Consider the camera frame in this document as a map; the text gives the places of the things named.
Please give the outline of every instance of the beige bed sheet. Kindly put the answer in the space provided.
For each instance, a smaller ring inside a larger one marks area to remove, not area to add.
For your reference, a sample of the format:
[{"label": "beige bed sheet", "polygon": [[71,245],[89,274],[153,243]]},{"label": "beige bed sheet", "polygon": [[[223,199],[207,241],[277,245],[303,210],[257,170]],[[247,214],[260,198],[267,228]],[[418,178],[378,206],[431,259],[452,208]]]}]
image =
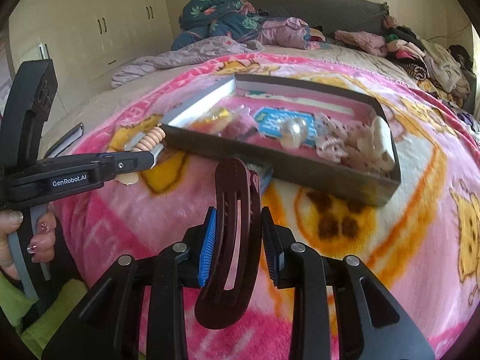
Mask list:
[{"label": "beige bed sheet", "polygon": [[[345,64],[379,73],[411,86],[416,85],[404,70],[395,66],[390,61],[365,52],[347,49],[345,47],[331,45],[330,49],[298,50],[285,47],[266,46],[265,52],[270,54],[303,56],[306,58],[321,59],[327,62]],[[111,91],[106,91],[93,96],[87,103],[82,104],[60,119],[43,136],[40,142],[40,157],[43,157],[45,152],[57,142],[57,140],[80,122],[83,123],[85,134],[87,134],[109,116],[122,110],[132,101],[138,100],[140,97],[166,81],[175,78],[195,66],[196,65],[182,66],[169,70],[160,70],[135,81],[128,82]]]}]

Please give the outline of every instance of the manicured nail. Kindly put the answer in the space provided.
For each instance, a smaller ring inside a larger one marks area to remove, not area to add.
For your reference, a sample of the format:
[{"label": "manicured nail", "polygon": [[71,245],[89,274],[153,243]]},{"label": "manicured nail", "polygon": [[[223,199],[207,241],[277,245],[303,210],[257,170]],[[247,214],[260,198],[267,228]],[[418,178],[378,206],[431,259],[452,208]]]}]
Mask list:
[{"label": "manicured nail", "polygon": [[29,254],[34,254],[35,251],[37,250],[37,248],[38,248],[37,245],[29,245],[29,246],[27,247],[27,252],[28,252]]},{"label": "manicured nail", "polygon": [[45,234],[50,231],[49,225],[46,222],[40,223],[40,230],[38,231],[39,234]]},{"label": "manicured nail", "polygon": [[23,222],[23,214],[21,211],[9,211],[8,219],[12,224],[20,225]]}]

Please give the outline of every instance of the open box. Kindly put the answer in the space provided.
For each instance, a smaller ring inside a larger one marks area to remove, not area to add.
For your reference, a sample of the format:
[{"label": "open box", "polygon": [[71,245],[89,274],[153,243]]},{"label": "open box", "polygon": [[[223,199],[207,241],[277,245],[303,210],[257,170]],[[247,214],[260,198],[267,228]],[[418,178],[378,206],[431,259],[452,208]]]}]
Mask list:
[{"label": "open box", "polygon": [[363,108],[364,113],[367,109],[388,123],[380,103],[362,93],[311,81],[240,74],[220,78],[215,85],[186,99],[163,117],[162,128],[166,133],[168,147],[217,160],[235,155],[259,159],[272,164],[274,177],[277,179],[373,206],[385,205],[400,185],[400,166],[391,133],[395,166],[387,176],[381,176],[321,158],[295,155],[280,148],[263,147],[187,129],[204,112],[237,90],[311,100],[312,104],[319,105],[321,112],[328,110],[329,104],[337,104],[337,107],[346,110],[344,111],[346,114],[352,115]]}]

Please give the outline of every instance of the black robotic device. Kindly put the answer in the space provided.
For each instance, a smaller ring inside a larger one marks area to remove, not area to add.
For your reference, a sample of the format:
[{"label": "black robotic device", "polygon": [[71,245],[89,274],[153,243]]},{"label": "black robotic device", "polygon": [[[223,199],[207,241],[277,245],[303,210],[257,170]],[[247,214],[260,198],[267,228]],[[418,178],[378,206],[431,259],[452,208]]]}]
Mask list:
[{"label": "black robotic device", "polygon": [[[52,61],[23,63],[0,128],[1,204],[24,215],[9,245],[25,293],[37,300],[38,316],[59,291],[48,265],[31,263],[26,252],[45,204],[100,188],[120,173],[148,169],[155,163],[148,151],[37,161],[42,126],[56,88]],[[199,260],[214,212],[210,208],[203,225],[189,228],[182,242],[157,256],[140,260],[120,256],[67,317],[42,359],[137,359],[146,286],[152,287],[147,358],[188,359],[182,288],[200,287]],[[290,229],[275,225],[267,207],[261,212],[259,228],[273,284],[279,290],[295,288],[290,360],[330,359],[327,286],[334,293],[341,360],[435,358],[405,310],[358,257],[340,261],[319,255],[296,242]]]}]

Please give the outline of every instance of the green cloth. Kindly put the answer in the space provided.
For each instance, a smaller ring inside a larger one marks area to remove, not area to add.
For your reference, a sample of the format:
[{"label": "green cloth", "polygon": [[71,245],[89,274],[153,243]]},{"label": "green cloth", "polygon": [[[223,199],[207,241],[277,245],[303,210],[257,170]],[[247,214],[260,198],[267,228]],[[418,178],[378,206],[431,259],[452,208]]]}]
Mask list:
[{"label": "green cloth", "polygon": [[38,358],[42,356],[45,346],[67,318],[67,315],[86,293],[87,287],[84,283],[78,280],[70,280],[63,286],[57,299],[47,312],[22,332],[22,318],[34,302],[0,274],[0,306],[11,325],[20,334],[22,341]]},{"label": "green cloth", "polygon": [[387,35],[387,36],[385,37],[385,41],[386,41],[387,43],[396,41],[397,39],[398,39],[398,36],[396,36],[395,34],[390,34],[390,35]]}]

